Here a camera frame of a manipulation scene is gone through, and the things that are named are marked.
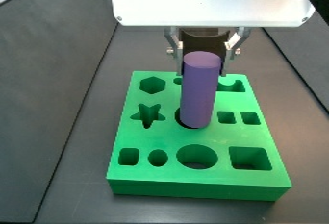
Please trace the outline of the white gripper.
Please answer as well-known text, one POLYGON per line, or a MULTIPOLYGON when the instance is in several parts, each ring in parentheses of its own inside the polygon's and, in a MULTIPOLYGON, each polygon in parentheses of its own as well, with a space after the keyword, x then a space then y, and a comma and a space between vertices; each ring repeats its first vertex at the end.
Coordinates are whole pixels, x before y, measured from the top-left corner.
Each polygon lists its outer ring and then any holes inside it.
POLYGON ((177 27, 236 27, 224 42, 221 76, 242 53, 240 46, 251 31, 248 27, 298 27, 314 12, 308 0, 112 0, 112 3, 114 18, 121 25, 169 26, 164 28, 164 38, 177 74, 183 49, 177 27))

